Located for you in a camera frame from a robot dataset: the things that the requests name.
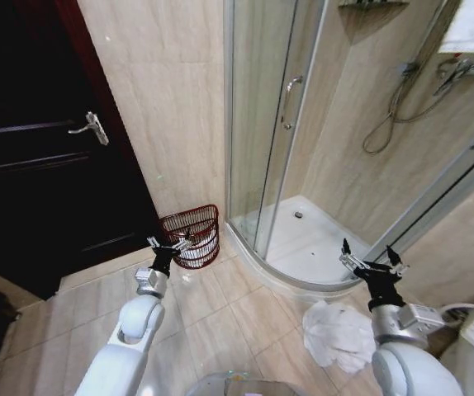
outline door lever handle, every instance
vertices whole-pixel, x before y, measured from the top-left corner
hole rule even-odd
[[[94,134],[96,134],[97,136],[97,140],[99,140],[99,143],[103,144],[104,146],[107,146],[108,136],[105,133],[105,130],[103,130],[103,127],[99,122],[99,119],[97,118],[97,114],[94,114],[89,111],[86,115],[86,118],[88,124],[86,124],[83,128],[79,128],[78,130],[69,130],[69,134],[80,134],[85,130],[93,130]]]

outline shower door handle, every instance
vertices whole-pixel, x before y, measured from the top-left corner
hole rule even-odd
[[[294,86],[296,84],[301,84],[301,83],[303,83],[303,76],[295,76],[287,84],[286,93],[285,93],[285,101],[283,102],[283,108],[282,108],[282,113],[281,113],[281,123],[283,124],[283,128],[285,128],[286,130],[291,130],[292,126],[294,126],[291,122],[285,122],[285,119],[287,118],[287,109],[289,108],[289,105],[290,105],[290,96],[291,96],[292,90],[294,89]]]

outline shower enclosure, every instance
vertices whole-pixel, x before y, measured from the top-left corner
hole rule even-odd
[[[433,102],[457,5],[225,0],[225,221],[266,277],[344,293],[358,280],[338,260],[343,238],[366,260],[387,244],[403,251],[474,187],[474,82],[395,126],[378,155],[363,149],[405,70],[415,75],[401,111]]]

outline crumpled white cloth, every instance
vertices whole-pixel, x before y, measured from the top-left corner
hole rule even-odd
[[[303,330],[306,349],[322,367],[337,361],[343,371],[355,373],[376,349],[371,319],[342,303],[312,305],[303,317]]]

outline door handle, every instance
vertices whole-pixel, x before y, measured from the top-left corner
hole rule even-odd
[[[292,94],[292,90],[296,84],[303,83],[303,76],[295,76],[290,82],[287,84],[286,93],[285,93],[285,101],[283,102],[283,109],[281,113],[281,123],[283,124],[283,128],[286,130],[291,130],[292,126],[294,126],[291,122],[285,122],[287,118],[287,109],[290,104],[290,96]]]
[[[99,143],[103,144],[104,146],[108,145],[108,136],[105,133],[105,130],[103,130],[102,124],[99,122],[99,119],[97,118],[97,114],[92,113],[89,111],[86,115],[87,122],[83,128],[80,128],[78,130],[69,130],[69,134],[80,134],[81,132],[84,132],[85,130],[93,130],[94,134],[97,136],[97,140],[99,140]]]

